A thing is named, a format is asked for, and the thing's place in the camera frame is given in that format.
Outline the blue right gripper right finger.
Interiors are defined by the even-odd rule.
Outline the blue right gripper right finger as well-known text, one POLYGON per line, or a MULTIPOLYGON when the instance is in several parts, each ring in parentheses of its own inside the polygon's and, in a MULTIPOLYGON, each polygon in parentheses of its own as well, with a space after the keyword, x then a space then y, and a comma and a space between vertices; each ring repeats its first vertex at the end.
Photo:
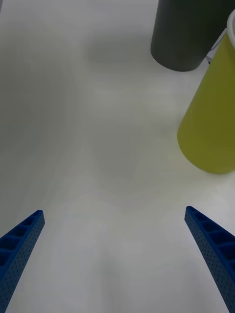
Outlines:
POLYGON ((185 222, 229 312, 235 312, 235 237, 192 206, 185 222))

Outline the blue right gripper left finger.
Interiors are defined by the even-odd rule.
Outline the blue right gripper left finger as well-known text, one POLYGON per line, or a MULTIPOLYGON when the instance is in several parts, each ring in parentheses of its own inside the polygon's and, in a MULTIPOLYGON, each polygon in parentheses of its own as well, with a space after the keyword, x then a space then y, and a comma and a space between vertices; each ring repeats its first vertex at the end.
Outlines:
POLYGON ((4 313, 45 225, 37 210, 0 239, 0 312, 4 313))

